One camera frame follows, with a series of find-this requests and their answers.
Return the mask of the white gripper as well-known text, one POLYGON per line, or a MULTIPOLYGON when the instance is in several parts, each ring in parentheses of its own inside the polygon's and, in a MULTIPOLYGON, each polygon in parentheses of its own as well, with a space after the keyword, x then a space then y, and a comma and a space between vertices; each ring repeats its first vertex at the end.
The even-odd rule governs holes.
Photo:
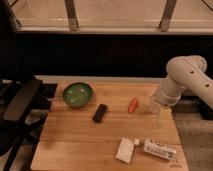
POLYGON ((155 91, 149 99, 149 110, 157 114, 156 127, 160 127, 161 120, 172 118, 170 106, 174 106, 180 100, 179 96, 170 96, 163 91, 155 91))

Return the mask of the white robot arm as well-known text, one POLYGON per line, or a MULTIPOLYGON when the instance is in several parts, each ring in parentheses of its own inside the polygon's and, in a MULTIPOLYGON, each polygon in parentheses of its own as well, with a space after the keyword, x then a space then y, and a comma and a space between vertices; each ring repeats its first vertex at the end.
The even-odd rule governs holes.
POLYGON ((186 90, 213 109, 213 80, 205 74, 206 70, 207 62, 199 55, 170 59, 166 64, 167 76, 151 94, 149 110, 159 120, 161 110, 176 105, 186 90))

